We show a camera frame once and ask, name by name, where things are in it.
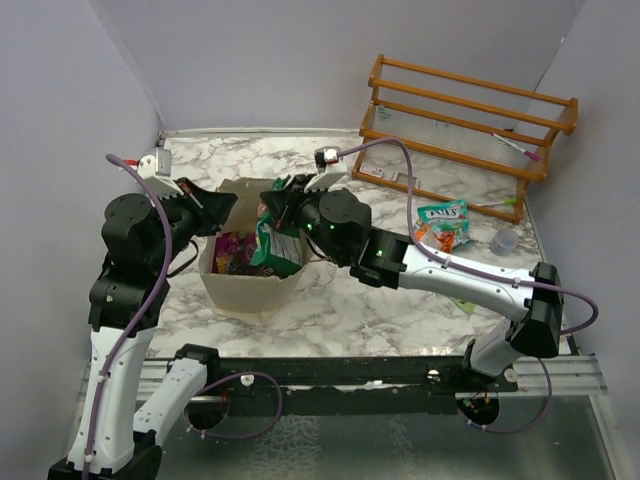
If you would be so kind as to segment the green crisps bag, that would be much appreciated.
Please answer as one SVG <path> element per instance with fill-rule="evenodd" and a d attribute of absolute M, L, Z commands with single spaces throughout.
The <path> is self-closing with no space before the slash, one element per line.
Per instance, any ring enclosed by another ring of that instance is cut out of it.
<path fill-rule="evenodd" d="M 249 265 L 281 279 L 296 274 L 303 266 L 299 231 L 277 230 L 276 219 L 260 201 L 255 227 L 255 248 Z"/>

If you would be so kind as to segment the orange snack bag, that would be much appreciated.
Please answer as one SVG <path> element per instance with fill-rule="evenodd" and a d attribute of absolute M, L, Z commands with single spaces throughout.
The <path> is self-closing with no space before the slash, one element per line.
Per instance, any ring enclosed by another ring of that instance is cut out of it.
<path fill-rule="evenodd" d="M 444 224 L 422 223 L 416 227 L 417 240 L 435 250 L 451 253 L 454 250 L 456 234 Z"/>

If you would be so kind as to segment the teal candy bag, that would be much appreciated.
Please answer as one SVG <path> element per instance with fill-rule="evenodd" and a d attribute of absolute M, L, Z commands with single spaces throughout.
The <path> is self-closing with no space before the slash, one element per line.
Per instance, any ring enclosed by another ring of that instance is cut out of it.
<path fill-rule="evenodd" d="M 420 224 L 429 223 L 444 224 L 455 231 L 456 242 L 452 252 L 464 247 L 471 241 L 469 235 L 468 205 L 465 200 L 454 200 L 419 207 L 417 214 L 418 219 L 415 223 L 415 230 Z"/>

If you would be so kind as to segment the small green candy packet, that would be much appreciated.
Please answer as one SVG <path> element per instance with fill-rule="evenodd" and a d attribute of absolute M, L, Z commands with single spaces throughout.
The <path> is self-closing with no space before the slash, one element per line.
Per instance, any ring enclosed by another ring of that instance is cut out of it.
<path fill-rule="evenodd" d="M 454 303 L 454 305 L 459 308 L 466 315 L 471 315 L 474 312 L 475 304 L 469 301 L 465 301 L 458 298 L 451 297 L 450 300 Z"/>

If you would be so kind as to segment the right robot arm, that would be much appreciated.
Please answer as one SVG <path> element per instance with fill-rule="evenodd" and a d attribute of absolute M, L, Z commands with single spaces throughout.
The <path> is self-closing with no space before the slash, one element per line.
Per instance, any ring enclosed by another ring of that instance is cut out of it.
<path fill-rule="evenodd" d="M 407 235 L 373 226 L 369 205 L 347 189 L 312 192 L 298 175 L 260 199 L 278 229 L 299 229 L 334 265 L 375 288 L 433 292 L 491 310 L 502 322 L 470 341 L 461 383 L 481 391 L 523 356 L 559 353 L 563 296 L 557 269 L 505 269 L 434 250 Z"/>

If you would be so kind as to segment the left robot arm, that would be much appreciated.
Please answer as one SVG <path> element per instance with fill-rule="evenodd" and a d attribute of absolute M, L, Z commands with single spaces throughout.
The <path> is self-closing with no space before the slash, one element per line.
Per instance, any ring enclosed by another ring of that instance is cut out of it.
<path fill-rule="evenodd" d="M 158 201 L 138 193 L 106 207 L 102 271 L 89 293 L 91 368 L 78 432 L 51 479 L 153 479 L 162 446 L 196 394 L 220 385 L 216 350 L 179 354 L 152 396 L 137 403 L 142 367 L 169 292 L 170 263 L 195 237 L 212 236 L 237 197 L 210 192 L 186 178 Z"/>

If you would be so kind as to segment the purple snack bag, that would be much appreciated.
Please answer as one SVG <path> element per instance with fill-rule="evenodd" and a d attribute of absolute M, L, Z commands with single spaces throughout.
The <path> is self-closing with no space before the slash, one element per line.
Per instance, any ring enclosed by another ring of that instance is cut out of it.
<path fill-rule="evenodd" d="M 255 233 L 226 232 L 215 239 L 212 272 L 221 275 L 253 275 L 251 260 L 256 248 Z"/>

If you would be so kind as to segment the brown chocolate packet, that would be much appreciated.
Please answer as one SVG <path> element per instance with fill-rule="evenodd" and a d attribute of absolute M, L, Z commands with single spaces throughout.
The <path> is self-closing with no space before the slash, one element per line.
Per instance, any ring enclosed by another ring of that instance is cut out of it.
<path fill-rule="evenodd" d="M 276 277 L 284 279 L 290 276 L 286 270 L 273 268 L 266 265 L 238 264 L 229 269 L 230 275 L 241 275 L 250 277 Z"/>

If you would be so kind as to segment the red white card box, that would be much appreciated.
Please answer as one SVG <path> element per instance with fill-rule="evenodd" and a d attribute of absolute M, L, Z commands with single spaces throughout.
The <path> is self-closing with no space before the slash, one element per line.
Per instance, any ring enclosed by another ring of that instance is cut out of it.
<path fill-rule="evenodd" d="M 384 176 L 383 168 L 370 165 L 370 164 L 361 164 L 359 171 L 363 174 L 366 174 L 375 178 L 382 178 Z"/>

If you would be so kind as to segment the wooden shelf rack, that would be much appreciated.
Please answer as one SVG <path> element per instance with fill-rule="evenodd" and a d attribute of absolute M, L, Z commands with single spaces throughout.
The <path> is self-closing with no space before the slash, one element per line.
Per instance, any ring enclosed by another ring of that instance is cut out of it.
<path fill-rule="evenodd" d="M 517 224 L 529 186 L 543 182 L 559 135 L 572 134 L 579 101 L 377 56 L 359 134 L 399 138 L 413 153 L 418 196 L 464 198 L 471 210 Z M 491 136 L 540 156 L 535 162 Z M 476 203 L 517 198 L 514 206 Z"/>

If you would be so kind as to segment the clear plastic cup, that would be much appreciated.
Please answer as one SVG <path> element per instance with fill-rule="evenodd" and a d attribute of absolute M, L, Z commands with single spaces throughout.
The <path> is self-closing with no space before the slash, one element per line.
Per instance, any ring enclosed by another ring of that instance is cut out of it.
<path fill-rule="evenodd" d="M 518 242 L 519 237 L 514 231 L 501 229 L 495 233 L 489 247 L 495 255 L 506 256 L 516 248 Z"/>

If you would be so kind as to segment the green tipped white pen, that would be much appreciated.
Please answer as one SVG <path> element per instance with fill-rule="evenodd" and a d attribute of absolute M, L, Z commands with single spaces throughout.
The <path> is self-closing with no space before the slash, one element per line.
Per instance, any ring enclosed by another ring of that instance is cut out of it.
<path fill-rule="evenodd" d="M 496 207 L 496 206 L 514 206 L 517 204 L 517 198 L 511 197 L 499 201 L 489 201 L 483 203 L 476 203 L 477 207 Z"/>

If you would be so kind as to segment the pink tipped white pen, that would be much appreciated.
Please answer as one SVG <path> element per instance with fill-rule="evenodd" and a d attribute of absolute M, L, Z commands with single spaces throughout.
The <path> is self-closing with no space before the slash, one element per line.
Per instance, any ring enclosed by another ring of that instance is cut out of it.
<path fill-rule="evenodd" d="M 510 148 L 520 152 L 521 154 L 525 155 L 526 157 L 528 157 L 529 159 L 535 161 L 535 162 L 539 162 L 541 160 L 540 156 L 537 155 L 536 153 L 529 151 L 523 147 L 521 147 L 520 145 L 516 144 L 515 142 L 508 140 L 507 138 L 492 132 L 491 136 L 496 138 L 497 140 L 499 140 L 500 142 L 504 143 L 505 145 L 509 146 Z"/>

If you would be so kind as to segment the black base frame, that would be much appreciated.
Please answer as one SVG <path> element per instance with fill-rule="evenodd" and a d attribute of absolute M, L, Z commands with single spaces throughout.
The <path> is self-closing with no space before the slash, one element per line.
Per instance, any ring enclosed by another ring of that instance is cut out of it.
<path fill-rule="evenodd" d="M 225 358 L 186 344 L 174 358 L 205 366 L 198 412 L 235 417 L 453 414 L 458 394 L 514 392 L 503 375 L 476 374 L 462 356 Z"/>

